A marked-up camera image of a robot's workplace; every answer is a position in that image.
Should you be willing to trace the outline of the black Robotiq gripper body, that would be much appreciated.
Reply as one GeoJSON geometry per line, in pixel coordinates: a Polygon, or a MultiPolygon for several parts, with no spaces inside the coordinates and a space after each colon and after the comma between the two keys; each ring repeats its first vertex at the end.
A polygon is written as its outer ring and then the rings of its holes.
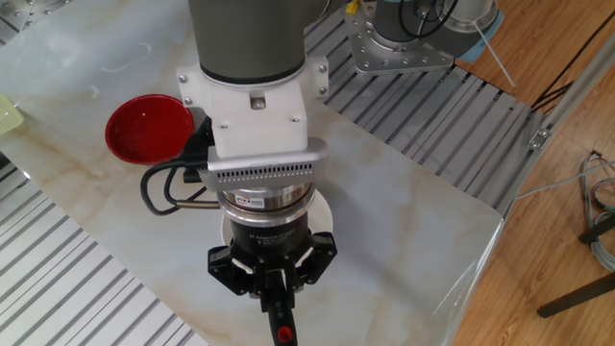
{"type": "Polygon", "coordinates": [[[310,248],[308,220],[298,218],[288,224],[257,228],[229,222],[231,264],[252,275],[259,260],[297,262],[310,248]]]}

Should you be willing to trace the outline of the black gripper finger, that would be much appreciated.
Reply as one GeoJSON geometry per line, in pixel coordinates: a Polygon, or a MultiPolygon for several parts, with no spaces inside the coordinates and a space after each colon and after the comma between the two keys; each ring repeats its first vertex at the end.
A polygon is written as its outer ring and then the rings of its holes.
{"type": "Polygon", "coordinates": [[[237,245],[219,246],[208,251],[208,271],[218,282],[237,296],[249,294],[260,300],[267,311],[264,257],[251,255],[237,245]]]}
{"type": "Polygon", "coordinates": [[[316,284],[336,254],[333,234],[323,232],[308,233],[297,248],[283,256],[285,289],[292,308],[295,307],[295,294],[305,284],[316,284]]]}

